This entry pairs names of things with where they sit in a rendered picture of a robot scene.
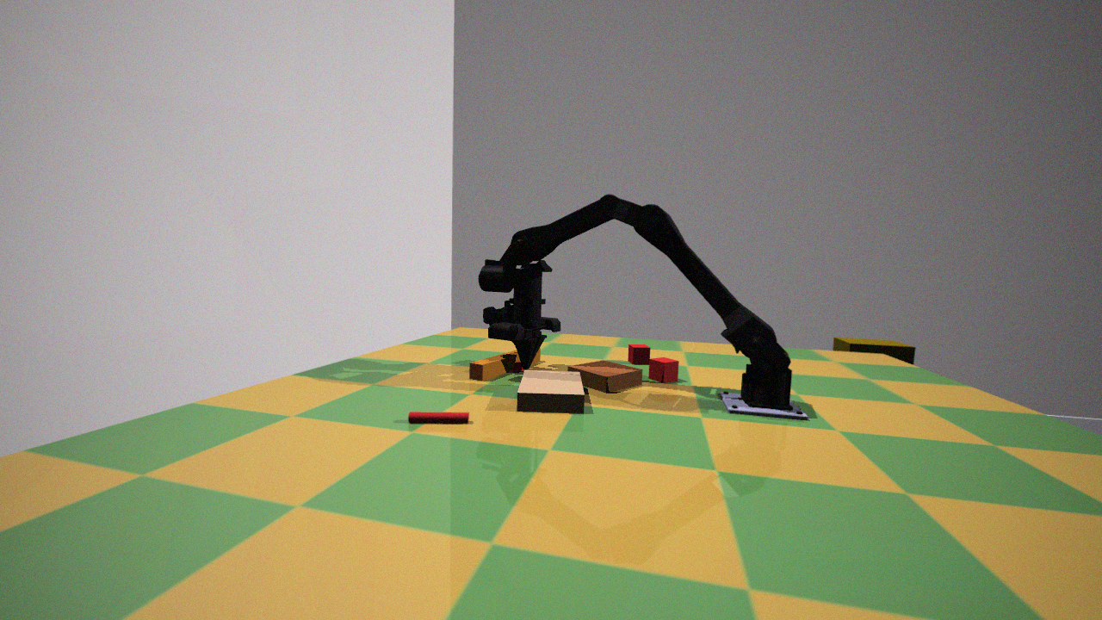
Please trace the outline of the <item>brown square block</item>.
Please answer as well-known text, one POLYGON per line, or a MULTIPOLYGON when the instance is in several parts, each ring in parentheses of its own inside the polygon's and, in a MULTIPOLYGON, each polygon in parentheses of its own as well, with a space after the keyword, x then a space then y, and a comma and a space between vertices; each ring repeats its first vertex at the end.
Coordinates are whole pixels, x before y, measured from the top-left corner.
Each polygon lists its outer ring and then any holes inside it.
POLYGON ((568 372, 581 373, 583 387, 604 393, 642 385, 642 369, 609 361, 568 366, 568 372))

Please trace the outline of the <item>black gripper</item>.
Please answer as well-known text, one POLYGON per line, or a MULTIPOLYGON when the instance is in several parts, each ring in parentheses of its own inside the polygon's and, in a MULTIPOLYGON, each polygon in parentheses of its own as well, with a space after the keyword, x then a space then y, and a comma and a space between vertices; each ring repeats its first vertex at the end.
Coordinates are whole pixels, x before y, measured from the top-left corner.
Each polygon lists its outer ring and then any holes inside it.
POLYGON ((541 300, 540 294, 514 294, 509 303, 514 305, 514 318, 510 323, 491 323, 488 338, 514 342, 521 368, 529 369, 547 337, 541 335, 541 330, 561 331, 561 322, 541 317, 541 305, 545 305, 545 300, 541 300))

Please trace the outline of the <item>red cube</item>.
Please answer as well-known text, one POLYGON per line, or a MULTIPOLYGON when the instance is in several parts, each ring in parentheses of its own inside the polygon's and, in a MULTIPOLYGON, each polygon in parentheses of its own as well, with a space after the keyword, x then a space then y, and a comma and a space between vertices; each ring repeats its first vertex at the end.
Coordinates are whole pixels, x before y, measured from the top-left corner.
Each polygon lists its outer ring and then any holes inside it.
POLYGON ((645 344, 628 345, 628 361, 631 365, 649 365, 650 348, 645 344))
POLYGON ((673 358, 650 358, 649 378, 659 383, 672 383, 678 380, 678 361, 673 358))

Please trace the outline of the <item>red bar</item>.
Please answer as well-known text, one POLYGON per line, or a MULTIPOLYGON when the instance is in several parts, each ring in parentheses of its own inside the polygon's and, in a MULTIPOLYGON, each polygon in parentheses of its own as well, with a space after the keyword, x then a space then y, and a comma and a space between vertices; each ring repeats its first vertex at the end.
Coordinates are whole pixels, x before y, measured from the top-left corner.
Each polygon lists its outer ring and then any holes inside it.
POLYGON ((468 423, 468 412, 409 412, 409 423, 468 423))

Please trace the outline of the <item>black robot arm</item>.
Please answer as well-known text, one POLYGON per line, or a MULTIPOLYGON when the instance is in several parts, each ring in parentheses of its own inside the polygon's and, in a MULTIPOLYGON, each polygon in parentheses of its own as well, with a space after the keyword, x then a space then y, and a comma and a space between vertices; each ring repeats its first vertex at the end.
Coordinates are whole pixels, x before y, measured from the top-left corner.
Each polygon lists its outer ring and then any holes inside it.
POLYGON ((727 329, 721 331, 736 353, 749 358, 746 373, 741 374, 741 399, 752 407, 795 411, 789 405, 791 373, 789 356, 777 342, 768 323, 741 305, 730 291, 687 244, 672 217, 656 204, 645 207, 634 202, 605 194, 575 213, 545 226, 534 226, 514 233, 499 262, 486 259, 479 274, 479 285, 486 293, 540 295, 542 272, 551 272, 543 259, 558 244, 588 231, 603 222, 617 219, 629 224, 650 244, 665 252, 676 263, 694 289, 719 313, 727 329), (538 263, 531 263, 538 262, 538 263), (521 264, 517 270, 517 264, 521 264))

